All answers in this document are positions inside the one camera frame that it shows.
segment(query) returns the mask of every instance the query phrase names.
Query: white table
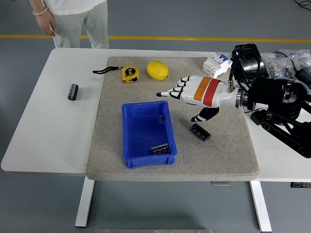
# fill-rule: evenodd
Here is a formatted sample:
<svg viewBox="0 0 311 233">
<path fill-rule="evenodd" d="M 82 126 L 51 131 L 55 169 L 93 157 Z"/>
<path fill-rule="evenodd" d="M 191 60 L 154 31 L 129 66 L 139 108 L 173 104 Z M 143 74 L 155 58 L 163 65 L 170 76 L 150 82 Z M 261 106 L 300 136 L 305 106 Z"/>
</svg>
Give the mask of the white table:
<svg viewBox="0 0 311 233">
<path fill-rule="evenodd" d="M 85 176 L 104 80 L 104 76 L 93 74 L 93 70 L 105 68 L 108 58 L 112 56 L 208 55 L 209 52 L 196 51 L 54 49 L 2 160 L 2 169 L 7 172 Z M 81 86 L 79 101 L 67 99 L 72 83 Z M 262 194 L 260 181 L 311 182 L 311 160 L 271 136 L 248 116 L 246 118 L 260 167 L 260 175 L 251 185 L 256 197 L 258 190 L 259 196 Z M 308 115 L 303 113 L 301 118 L 308 120 Z M 94 181 L 85 180 L 79 208 L 82 215 L 78 213 L 77 225 L 83 225 L 84 221 L 86 224 L 93 185 Z M 263 196 L 255 201 L 256 206 L 260 200 Z"/>
</svg>

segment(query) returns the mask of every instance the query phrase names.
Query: white shirt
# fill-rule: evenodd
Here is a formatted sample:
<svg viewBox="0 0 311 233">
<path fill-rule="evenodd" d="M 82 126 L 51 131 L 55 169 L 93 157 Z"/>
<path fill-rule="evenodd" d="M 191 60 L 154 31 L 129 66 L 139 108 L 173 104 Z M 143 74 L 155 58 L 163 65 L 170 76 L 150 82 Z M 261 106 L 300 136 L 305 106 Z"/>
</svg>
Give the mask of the white shirt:
<svg viewBox="0 0 311 233">
<path fill-rule="evenodd" d="M 42 0 L 52 15 L 64 16 L 90 11 L 106 0 Z"/>
</svg>

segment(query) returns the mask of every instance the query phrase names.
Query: blue plastic bin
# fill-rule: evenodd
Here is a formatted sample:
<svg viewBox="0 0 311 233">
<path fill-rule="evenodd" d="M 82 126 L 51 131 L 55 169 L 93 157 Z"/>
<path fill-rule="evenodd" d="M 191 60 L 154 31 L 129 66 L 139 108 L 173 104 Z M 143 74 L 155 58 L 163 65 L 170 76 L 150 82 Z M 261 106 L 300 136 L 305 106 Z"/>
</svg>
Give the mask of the blue plastic bin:
<svg viewBox="0 0 311 233">
<path fill-rule="evenodd" d="M 128 168 L 175 163 L 177 147 L 167 101 L 122 105 L 123 157 Z M 170 153 L 156 154 L 153 147 L 168 144 Z"/>
</svg>

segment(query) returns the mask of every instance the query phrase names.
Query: red band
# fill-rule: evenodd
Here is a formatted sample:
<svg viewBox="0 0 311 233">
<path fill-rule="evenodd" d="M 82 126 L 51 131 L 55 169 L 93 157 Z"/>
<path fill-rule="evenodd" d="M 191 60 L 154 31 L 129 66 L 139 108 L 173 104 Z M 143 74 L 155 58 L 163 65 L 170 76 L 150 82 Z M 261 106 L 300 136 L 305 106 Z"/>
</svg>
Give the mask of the red band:
<svg viewBox="0 0 311 233">
<path fill-rule="evenodd" d="M 216 89 L 218 87 L 219 82 L 220 82 L 220 80 L 218 80 L 218 79 L 212 79 L 209 82 L 209 85 L 207 87 L 207 90 L 206 90 L 206 93 L 205 93 L 204 99 L 203 99 L 204 105 L 206 105 L 208 107 L 212 106 L 213 97 L 214 97 L 214 94 L 216 92 Z"/>
</svg>

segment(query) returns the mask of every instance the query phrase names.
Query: yellow floor line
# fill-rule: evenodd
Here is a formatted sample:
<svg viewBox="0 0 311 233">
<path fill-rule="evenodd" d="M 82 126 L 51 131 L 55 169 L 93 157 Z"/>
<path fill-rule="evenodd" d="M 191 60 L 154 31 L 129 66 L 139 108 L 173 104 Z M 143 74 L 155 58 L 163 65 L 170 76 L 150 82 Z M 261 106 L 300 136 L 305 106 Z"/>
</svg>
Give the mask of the yellow floor line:
<svg viewBox="0 0 311 233">
<path fill-rule="evenodd" d="M 46 39 L 49 35 L 21 35 L 21 34 L 0 34 L 0 38 L 17 39 Z M 192 40 L 192 41 L 241 41 L 241 42 L 278 42 L 278 43 L 311 43 L 311 39 L 273 39 L 273 38 L 247 38 L 247 37 L 190 37 L 190 36 L 127 36 L 111 35 L 111 40 Z"/>
</svg>

